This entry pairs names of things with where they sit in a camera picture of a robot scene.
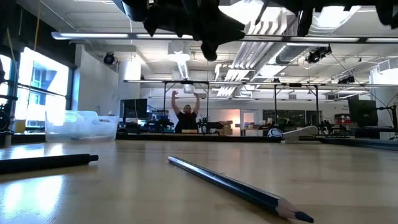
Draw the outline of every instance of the clear plastic bin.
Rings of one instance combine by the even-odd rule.
[[[117,116],[98,116],[94,111],[46,111],[48,142],[112,141],[118,129]]]

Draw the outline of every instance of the pencil tip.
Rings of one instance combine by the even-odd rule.
[[[303,212],[296,212],[295,213],[295,217],[298,220],[301,221],[305,221],[305,222],[309,222],[309,223],[313,223],[313,218],[311,218],[309,215],[307,215],[306,213]]]

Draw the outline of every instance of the black shirt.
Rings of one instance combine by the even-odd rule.
[[[198,129],[197,114],[195,114],[195,112],[190,113],[190,114],[185,114],[185,113],[179,112],[179,114],[177,114],[177,118],[178,118],[178,123],[175,126],[176,133],[181,133],[182,130],[197,130]]]

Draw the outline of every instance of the raised arm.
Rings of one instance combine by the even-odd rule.
[[[199,109],[200,109],[200,100],[199,100],[199,95],[198,93],[194,93],[195,97],[197,98],[197,102],[195,103],[195,108],[193,109],[193,112],[198,115]]]
[[[175,95],[177,95],[177,94],[178,94],[178,92],[175,90],[172,93],[172,107],[173,107],[174,113],[176,115],[178,115],[180,113],[180,108],[178,108],[178,106],[175,104]]]

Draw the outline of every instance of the computer monitor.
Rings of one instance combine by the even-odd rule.
[[[352,123],[359,127],[377,126],[379,118],[377,116],[376,101],[374,100],[348,100],[349,116]]]
[[[120,117],[123,122],[126,118],[147,118],[147,99],[121,100]]]

